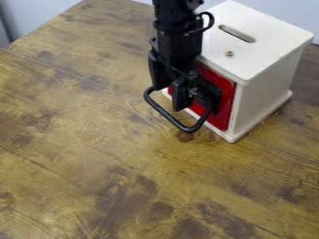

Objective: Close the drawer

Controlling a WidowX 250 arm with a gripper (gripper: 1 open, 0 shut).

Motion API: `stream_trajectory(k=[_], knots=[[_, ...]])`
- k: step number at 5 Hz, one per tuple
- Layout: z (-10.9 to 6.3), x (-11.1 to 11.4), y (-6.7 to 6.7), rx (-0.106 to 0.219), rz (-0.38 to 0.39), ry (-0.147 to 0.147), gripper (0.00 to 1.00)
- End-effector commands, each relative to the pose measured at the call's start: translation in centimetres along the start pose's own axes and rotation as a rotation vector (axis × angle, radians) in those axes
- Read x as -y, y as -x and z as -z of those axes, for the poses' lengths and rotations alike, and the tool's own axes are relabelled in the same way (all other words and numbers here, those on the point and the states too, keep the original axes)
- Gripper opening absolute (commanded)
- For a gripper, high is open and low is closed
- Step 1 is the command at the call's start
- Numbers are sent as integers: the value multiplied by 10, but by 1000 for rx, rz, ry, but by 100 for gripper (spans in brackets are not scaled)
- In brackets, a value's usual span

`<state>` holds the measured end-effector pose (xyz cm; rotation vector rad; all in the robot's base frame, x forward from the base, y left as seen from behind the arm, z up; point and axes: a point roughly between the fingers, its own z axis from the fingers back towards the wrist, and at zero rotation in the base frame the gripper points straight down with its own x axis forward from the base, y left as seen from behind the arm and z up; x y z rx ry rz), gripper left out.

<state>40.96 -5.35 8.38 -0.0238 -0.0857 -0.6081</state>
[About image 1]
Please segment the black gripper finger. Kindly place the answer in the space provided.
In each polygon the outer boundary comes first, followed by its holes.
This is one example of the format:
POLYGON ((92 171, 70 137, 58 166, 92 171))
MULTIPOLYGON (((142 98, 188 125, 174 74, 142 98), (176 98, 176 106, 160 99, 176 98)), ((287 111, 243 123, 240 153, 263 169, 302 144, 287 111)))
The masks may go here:
POLYGON ((156 91, 167 88, 171 84, 171 78, 167 73, 167 64, 159 59, 148 58, 148 69, 152 80, 152 87, 156 91))
POLYGON ((196 85, 184 77, 172 82, 172 105, 176 112, 192 105, 196 89, 196 85))

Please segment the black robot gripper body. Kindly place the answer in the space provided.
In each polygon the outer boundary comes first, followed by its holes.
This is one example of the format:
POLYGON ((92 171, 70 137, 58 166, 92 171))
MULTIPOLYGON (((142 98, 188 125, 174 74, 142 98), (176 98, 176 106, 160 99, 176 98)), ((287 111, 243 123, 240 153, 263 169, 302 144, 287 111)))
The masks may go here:
POLYGON ((154 27, 158 35, 151 41, 150 57, 182 72, 190 72, 200 54, 203 19, 196 14, 203 0, 152 0, 154 27))

